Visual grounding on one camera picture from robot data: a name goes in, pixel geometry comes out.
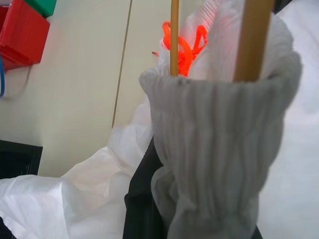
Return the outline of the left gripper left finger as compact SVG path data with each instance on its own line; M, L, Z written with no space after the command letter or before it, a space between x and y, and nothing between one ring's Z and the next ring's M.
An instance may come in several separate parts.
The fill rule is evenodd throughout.
M167 231L151 192L152 177L161 167L162 163L154 141L151 140L124 197L126 216L123 238L165 239L167 237Z

